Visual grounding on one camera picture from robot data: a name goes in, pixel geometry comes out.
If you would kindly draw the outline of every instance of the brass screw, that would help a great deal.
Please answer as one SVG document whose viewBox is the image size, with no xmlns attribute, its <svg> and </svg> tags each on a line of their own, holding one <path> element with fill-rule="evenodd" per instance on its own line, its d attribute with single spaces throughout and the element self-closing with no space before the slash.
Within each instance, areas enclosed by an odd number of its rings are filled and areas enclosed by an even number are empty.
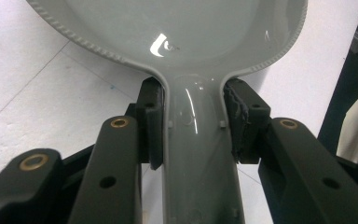
<svg viewBox="0 0 358 224">
<path fill-rule="evenodd" d="M 298 128 L 298 125 L 296 122 L 290 120 L 290 119 L 281 119 L 280 120 L 280 124 L 287 128 L 287 129 L 296 129 Z"/>
<path fill-rule="evenodd" d="M 114 128 L 123 128 L 129 124 L 129 121 L 127 119 L 114 119 L 110 125 Z"/>
<path fill-rule="evenodd" d="M 38 161 L 36 163 L 29 164 L 29 162 L 33 159 L 39 159 L 40 161 Z M 31 156 L 25 158 L 20 163 L 20 169 L 22 171 L 33 171 L 33 170 L 36 170 L 36 169 L 42 167 L 44 164 L 46 164 L 46 162 L 48 162 L 48 155 L 34 154 L 34 155 L 31 155 Z"/>
</svg>

